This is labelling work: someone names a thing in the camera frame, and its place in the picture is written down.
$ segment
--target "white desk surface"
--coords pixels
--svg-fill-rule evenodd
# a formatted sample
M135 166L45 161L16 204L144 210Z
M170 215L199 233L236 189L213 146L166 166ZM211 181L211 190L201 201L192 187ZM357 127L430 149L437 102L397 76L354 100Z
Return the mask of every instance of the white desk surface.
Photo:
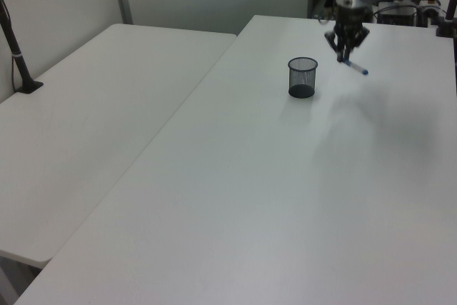
M0 256L43 267L235 39L114 25L0 105Z
M452 40L332 26L254 17L17 305L455 305Z

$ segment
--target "mesh pen holder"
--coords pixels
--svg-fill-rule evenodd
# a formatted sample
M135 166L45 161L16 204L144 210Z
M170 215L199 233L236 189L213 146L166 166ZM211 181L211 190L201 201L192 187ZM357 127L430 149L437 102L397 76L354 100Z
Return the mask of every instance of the mesh pen holder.
M288 93L295 98L308 98L314 94L317 61L309 57L296 57L288 63Z

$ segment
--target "blue pen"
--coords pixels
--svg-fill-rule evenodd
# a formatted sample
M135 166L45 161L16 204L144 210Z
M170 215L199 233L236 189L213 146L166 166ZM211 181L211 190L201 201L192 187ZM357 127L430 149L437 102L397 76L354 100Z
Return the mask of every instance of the blue pen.
M360 67L358 64L350 62L349 60L343 60L343 62L345 64L347 64L348 66L350 66L351 68L354 68L358 72L362 73L363 75L368 75L368 71L366 69Z

